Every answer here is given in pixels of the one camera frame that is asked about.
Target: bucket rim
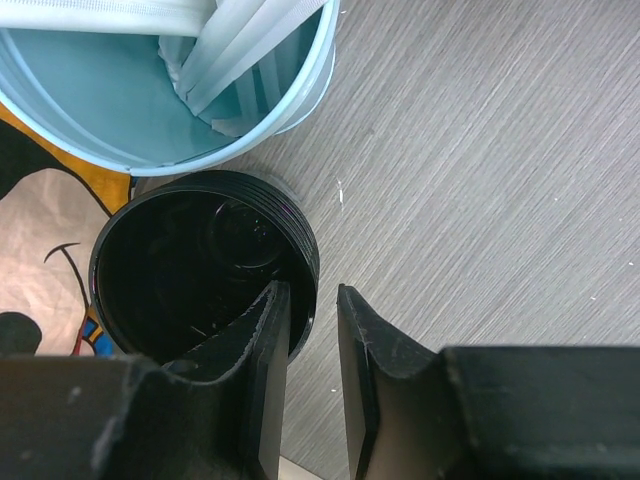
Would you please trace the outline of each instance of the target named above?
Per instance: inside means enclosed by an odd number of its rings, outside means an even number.
[[[48,142],[65,152],[80,158],[81,160],[108,170],[134,176],[152,177],[190,173],[214,167],[244,153],[255,146],[259,141],[265,140],[273,133],[276,133],[275,131],[269,132],[269,130],[273,130],[273,126],[276,125],[279,120],[281,122],[285,122],[287,120],[287,118],[284,118],[284,114],[295,103],[295,99],[300,95],[300,92],[305,90],[307,87],[309,78],[312,76],[314,70],[317,69],[318,61],[323,60],[322,54],[325,53],[325,55],[329,57],[328,50],[331,45],[333,45],[333,37],[335,36],[338,17],[337,13],[339,8],[340,0],[329,0],[322,7],[320,21],[307,57],[305,58],[295,80],[287,92],[282,96],[275,108],[244,136],[213,152],[201,154],[196,157],[196,159],[186,159],[174,164],[157,165],[152,167],[131,167],[123,165],[121,163],[102,158],[93,153],[89,153],[80,147],[71,145],[65,140],[60,139],[13,102],[2,89],[0,89],[0,102],[4,104],[5,107],[7,107],[7,109],[22,123],[27,125],[27,127]]]

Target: white speck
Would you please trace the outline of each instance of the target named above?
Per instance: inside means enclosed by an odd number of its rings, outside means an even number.
[[[342,182],[336,179],[338,182],[338,200],[340,201],[340,210],[344,212],[344,192],[342,191]]]
[[[67,405],[71,405],[73,402],[75,402],[81,393],[82,393],[82,388],[73,387],[69,392],[69,396],[67,397]]]

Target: beige fabric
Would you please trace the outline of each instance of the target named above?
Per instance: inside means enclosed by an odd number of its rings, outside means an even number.
[[[59,170],[23,178],[0,201],[0,312],[20,312],[38,324],[37,353],[73,350],[86,314],[91,249],[106,221],[85,186]],[[61,245],[69,245],[71,261],[62,250],[49,256]]]

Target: yellow fabric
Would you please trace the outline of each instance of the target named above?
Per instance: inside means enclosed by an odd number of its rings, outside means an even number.
[[[74,171],[87,183],[111,214],[129,201],[129,193],[131,191],[131,177],[129,175],[97,167],[56,147],[18,120],[2,104],[0,104],[0,119],[31,137],[56,157],[60,163]]]

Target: gray laminate floor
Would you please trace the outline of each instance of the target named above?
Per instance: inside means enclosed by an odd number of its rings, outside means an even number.
[[[317,234],[282,448],[325,479],[347,477],[340,282],[432,349],[640,342],[640,3],[342,10],[321,107],[228,164],[284,178]]]

